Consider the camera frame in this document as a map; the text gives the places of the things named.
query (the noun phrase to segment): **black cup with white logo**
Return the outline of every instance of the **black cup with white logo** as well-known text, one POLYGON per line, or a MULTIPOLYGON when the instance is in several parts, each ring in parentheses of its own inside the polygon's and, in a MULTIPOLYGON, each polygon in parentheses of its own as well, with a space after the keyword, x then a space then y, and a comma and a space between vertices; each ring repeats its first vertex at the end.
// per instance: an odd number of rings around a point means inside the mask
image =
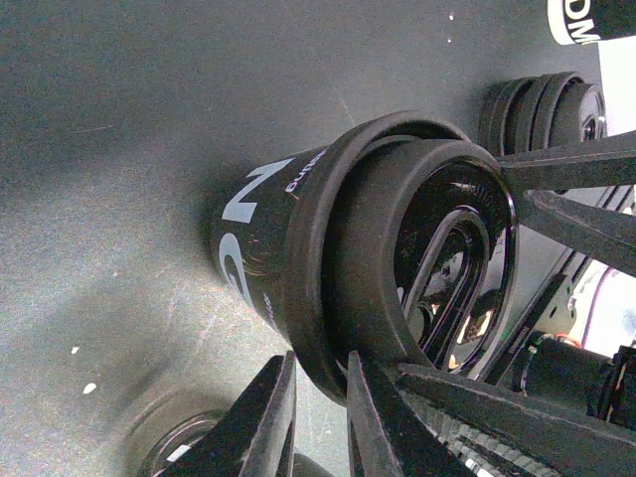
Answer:
POLYGON ((588 45, 636 35, 636 2, 548 0, 548 20, 561 45, 588 45))
POLYGON ((213 216, 212 256, 226 281, 294 349, 328 397, 344 402, 346 380, 323 321, 322 252, 345 177, 379 151, 421 139, 468 140, 419 111, 361 124, 327 147, 260 166, 230 190, 213 216))

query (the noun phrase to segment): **gray floor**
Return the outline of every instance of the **gray floor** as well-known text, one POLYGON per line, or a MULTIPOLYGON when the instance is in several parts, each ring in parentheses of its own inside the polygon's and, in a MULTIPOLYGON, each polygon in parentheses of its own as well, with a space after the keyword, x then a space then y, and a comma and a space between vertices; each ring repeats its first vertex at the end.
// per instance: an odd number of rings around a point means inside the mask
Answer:
MULTIPOLYGON (((153 403, 178 394, 228 405, 286 348, 207 259, 202 223, 227 180, 399 109, 476 137, 496 81, 572 69, 600 81, 596 48, 554 43, 544 2, 5 8, 6 475, 118 475, 153 403)), ((514 313, 562 252, 527 232, 522 242, 514 313)), ((302 373, 298 398, 297 447, 346 475, 345 411, 302 373)))

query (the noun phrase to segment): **white letter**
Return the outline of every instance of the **white letter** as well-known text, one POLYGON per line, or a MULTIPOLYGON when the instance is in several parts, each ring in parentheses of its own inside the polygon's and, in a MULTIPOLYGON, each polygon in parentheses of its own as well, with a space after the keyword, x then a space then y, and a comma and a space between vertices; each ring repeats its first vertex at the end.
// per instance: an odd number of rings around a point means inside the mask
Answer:
POLYGON ((600 41, 600 37, 598 35, 585 35, 585 32, 589 32, 592 28, 594 28, 594 22, 591 19, 584 20, 582 22, 570 23, 567 27, 571 30, 578 28, 578 30, 571 33, 572 38, 577 43, 587 45, 588 43, 600 41))
POLYGON ((580 0, 565 0, 565 14, 572 20, 582 20, 589 13, 590 0, 583 0, 583 8, 578 11, 572 10, 572 3, 579 2, 580 0))
POLYGON ((253 191, 256 187, 262 184, 267 178, 273 176, 275 173, 284 168, 287 164, 293 161, 294 158, 285 159, 283 161, 274 162, 272 164, 267 164, 266 166, 261 166, 249 174, 248 177, 258 176, 256 179, 251 181, 245 187, 243 187, 238 194, 236 194, 226 205, 223 210, 223 220, 224 221, 233 221, 233 222, 243 222, 244 224, 249 224, 251 222, 251 216, 254 215, 254 210, 256 209, 256 202, 246 202, 242 203, 240 200, 253 191))
POLYGON ((239 241, 234 234, 225 234, 221 239, 221 243, 219 243, 219 261, 221 262, 221 270, 223 271, 223 275, 226 277, 228 283, 234 290, 240 293, 247 304, 253 308, 254 304, 251 302, 251 296, 249 296, 249 290, 247 289, 245 269, 242 266, 242 255, 240 254, 239 241), (235 263, 238 272, 238 279, 240 280, 240 288, 242 288, 242 290, 239 288, 235 276, 230 275, 226 270, 227 256, 231 258, 232 261, 235 263))

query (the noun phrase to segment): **cable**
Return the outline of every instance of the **cable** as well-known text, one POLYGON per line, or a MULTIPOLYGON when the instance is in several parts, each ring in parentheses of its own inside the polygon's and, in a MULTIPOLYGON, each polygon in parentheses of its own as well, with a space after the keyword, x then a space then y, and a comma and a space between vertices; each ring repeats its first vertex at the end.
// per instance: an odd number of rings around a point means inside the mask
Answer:
POLYGON ((583 348, 583 345, 581 344, 580 341, 573 339, 567 333, 556 333, 555 338, 556 339, 563 338, 565 341, 570 341, 576 348, 581 348, 581 349, 583 348))
POLYGON ((585 331, 583 331, 583 339, 580 340, 582 347, 585 348, 585 343, 587 342, 587 336, 589 335, 589 329, 592 325, 592 317, 594 316, 594 309, 596 308, 596 301, 598 300, 598 295, 600 294, 600 289, 603 287, 603 283, 607 279, 607 277, 614 271, 614 268, 608 266, 603 274, 600 276, 600 280, 598 280, 598 285, 594 290, 594 296, 592 297, 592 304, 589 307, 589 314, 587 315, 587 323, 585 323, 585 331))

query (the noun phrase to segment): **black cup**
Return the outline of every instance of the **black cup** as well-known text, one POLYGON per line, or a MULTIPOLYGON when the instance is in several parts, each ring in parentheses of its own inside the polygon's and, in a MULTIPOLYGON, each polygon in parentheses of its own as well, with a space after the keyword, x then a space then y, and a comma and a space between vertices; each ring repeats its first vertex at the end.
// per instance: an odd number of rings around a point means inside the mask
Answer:
POLYGON ((636 35, 636 3, 548 0, 550 30, 561 45, 588 45, 636 35))
POLYGON ((332 400, 346 379, 323 319, 323 246, 336 197, 352 168, 387 148, 422 139, 468 141, 456 126, 419 111, 361 124, 328 147, 258 167, 213 217, 212 255, 220 273, 294 349, 332 400))
POLYGON ((336 358, 432 364, 477 379, 499 341, 517 221, 497 161, 466 141, 385 149, 345 180, 325 248, 336 358))

